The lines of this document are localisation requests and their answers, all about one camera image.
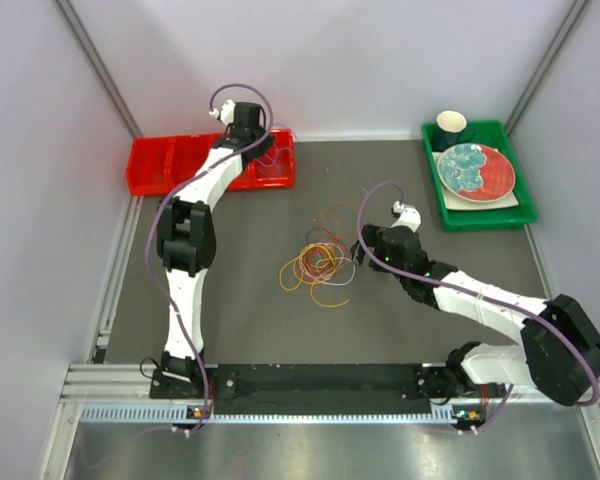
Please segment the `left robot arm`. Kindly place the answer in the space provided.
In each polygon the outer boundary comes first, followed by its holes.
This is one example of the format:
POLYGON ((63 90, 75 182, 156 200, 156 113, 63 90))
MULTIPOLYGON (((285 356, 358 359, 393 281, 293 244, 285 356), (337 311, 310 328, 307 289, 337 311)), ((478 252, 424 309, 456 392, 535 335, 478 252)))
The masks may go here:
POLYGON ((265 109, 257 103, 227 100, 211 115, 225 132, 192 178, 167 195, 153 225, 169 305, 158 376, 172 381, 183 395, 201 394, 205 400, 210 398, 210 385, 202 360, 201 310, 205 277, 217 250, 213 210, 230 183, 275 140, 265 126, 265 109))

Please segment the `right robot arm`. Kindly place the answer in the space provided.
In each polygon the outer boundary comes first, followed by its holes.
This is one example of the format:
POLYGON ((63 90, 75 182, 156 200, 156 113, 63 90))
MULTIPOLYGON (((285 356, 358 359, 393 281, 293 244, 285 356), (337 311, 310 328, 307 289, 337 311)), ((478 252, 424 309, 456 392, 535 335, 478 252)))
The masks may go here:
POLYGON ((576 299, 515 294, 432 260, 420 243, 418 211, 396 203, 394 214, 389 227, 357 223, 355 261, 394 275, 413 301, 468 318, 512 342, 472 341, 453 350, 444 372, 454 393, 467 396, 498 383, 533 387, 564 406, 600 399, 600 333, 576 299))

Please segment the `red compartment bin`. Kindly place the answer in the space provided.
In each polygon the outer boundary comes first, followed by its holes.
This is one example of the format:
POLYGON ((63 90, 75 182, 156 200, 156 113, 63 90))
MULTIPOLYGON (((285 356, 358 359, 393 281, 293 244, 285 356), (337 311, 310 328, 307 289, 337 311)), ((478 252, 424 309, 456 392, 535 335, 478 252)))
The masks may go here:
MULTIPOLYGON (((275 141, 261 162, 250 164, 228 187, 230 191, 289 188, 295 183, 295 136, 275 129, 275 141)), ((164 196, 192 177, 206 160, 218 133, 137 138, 126 168, 133 196, 164 196)))

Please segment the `dark green mug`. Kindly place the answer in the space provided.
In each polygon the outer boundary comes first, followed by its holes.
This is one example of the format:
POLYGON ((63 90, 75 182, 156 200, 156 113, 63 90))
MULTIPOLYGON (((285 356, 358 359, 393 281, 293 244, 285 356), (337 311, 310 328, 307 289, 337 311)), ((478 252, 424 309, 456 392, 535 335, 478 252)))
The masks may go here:
POLYGON ((466 117, 454 110, 440 112, 435 121, 431 140, 432 149, 442 152, 454 145, 471 142, 476 130, 470 127, 466 117))

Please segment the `green plastic tray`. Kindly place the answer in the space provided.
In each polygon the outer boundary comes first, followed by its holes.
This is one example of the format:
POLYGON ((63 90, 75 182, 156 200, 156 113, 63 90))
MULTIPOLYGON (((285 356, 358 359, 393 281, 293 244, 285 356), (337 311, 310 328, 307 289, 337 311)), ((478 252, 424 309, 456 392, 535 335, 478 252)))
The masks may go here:
POLYGON ((435 124, 421 127, 442 228, 447 232, 519 229, 537 211, 504 126, 472 121, 475 138, 443 152, 432 149, 435 124))

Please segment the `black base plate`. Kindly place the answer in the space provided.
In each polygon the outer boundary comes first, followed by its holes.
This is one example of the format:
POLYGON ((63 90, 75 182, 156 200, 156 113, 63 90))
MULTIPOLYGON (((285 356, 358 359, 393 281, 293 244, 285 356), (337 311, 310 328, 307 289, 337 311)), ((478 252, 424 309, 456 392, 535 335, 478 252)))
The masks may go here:
POLYGON ((408 400, 498 398, 504 388, 476 384, 444 366, 398 364, 219 364, 200 368, 190 359, 170 360, 153 372, 155 399, 235 401, 272 394, 389 393, 408 400))

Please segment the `aluminium frame rail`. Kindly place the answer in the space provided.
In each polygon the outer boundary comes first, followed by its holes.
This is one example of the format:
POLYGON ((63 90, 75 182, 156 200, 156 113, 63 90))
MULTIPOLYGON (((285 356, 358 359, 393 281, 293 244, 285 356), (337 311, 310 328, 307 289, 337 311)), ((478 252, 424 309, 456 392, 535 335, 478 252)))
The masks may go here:
POLYGON ((155 399, 155 368, 73 365, 47 447, 44 479, 600 479, 600 401, 559 406, 532 388, 498 398, 408 400, 389 393, 155 399), (187 405, 195 425, 84 423, 89 404, 187 405), (482 412, 481 423, 217 424, 212 413, 482 412))

